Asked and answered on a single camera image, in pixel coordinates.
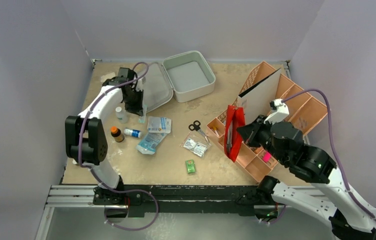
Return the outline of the red fabric pouch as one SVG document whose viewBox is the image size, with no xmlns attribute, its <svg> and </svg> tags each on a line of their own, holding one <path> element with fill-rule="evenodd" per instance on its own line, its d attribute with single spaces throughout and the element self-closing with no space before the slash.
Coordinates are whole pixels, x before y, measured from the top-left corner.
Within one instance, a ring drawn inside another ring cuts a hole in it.
<svg viewBox="0 0 376 240">
<path fill-rule="evenodd" d="M 226 123 L 224 131 L 223 148 L 225 155 L 235 162 L 243 142 L 243 138 L 237 132 L 238 127 L 246 125 L 244 108 L 228 105 L 226 111 Z"/>
</svg>

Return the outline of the teal dotted gauze packet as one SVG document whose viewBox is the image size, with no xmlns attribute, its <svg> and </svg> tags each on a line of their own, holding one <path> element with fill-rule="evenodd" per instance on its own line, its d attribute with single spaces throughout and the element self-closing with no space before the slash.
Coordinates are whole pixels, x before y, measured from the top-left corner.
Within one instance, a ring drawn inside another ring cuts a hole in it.
<svg viewBox="0 0 376 240">
<path fill-rule="evenodd" d="M 148 106 L 146 104 L 143 104 L 142 105 L 142 114 L 141 116 L 138 118 L 138 122 L 140 124 L 144 124 L 146 122 L 146 118 L 147 118 L 147 110 L 148 110 Z"/>
</svg>

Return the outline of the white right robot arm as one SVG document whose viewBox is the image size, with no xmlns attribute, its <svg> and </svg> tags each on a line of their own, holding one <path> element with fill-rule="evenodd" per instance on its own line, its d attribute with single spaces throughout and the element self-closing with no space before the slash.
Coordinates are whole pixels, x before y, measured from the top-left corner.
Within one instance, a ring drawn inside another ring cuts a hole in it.
<svg viewBox="0 0 376 240">
<path fill-rule="evenodd" d="M 341 165 L 323 149 L 306 144 L 290 122 L 253 122 L 250 143 L 262 147 L 297 178 L 320 190 L 327 201 L 301 193 L 272 176 L 260 182 L 256 196 L 289 205 L 331 228 L 339 240 L 376 240 L 376 207 L 348 183 Z"/>
</svg>

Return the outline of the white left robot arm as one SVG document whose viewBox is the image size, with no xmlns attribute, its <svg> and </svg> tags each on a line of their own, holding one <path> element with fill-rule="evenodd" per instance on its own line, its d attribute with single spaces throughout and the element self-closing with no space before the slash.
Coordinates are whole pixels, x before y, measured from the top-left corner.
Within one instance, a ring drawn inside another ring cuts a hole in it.
<svg viewBox="0 0 376 240">
<path fill-rule="evenodd" d="M 124 129 L 113 111 L 98 126 L 94 120 L 84 124 L 85 131 L 77 129 L 71 148 L 76 150 L 82 143 L 88 148 L 82 157 L 101 157 L 100 165 L 111 172 L 112 177 L 122 177 L 126 185 L 213 185 L 250 186 L 257 182 L 237 164 L 227 158 L 217 145 L 212 145 L 204 157 L 199 157 L 181 147 L 189 133 L 189 125 L 198 120 L 203 129 L 231 104 L 248 73 L 250 64 L 242 64 L 241 71 L 230 73 L 226 64 L 214 64 L 217 74 L 214 91 L 202 97 L 178 102 L 169 102 L 150 112 L 153 117 L 167 117 L 172 121 L 171 133 L 157 146 L 156 153 L 142 154 L 136 150 L 139 139 L 127 136 L 116 142 L 110 129 Z"/>
</svg>

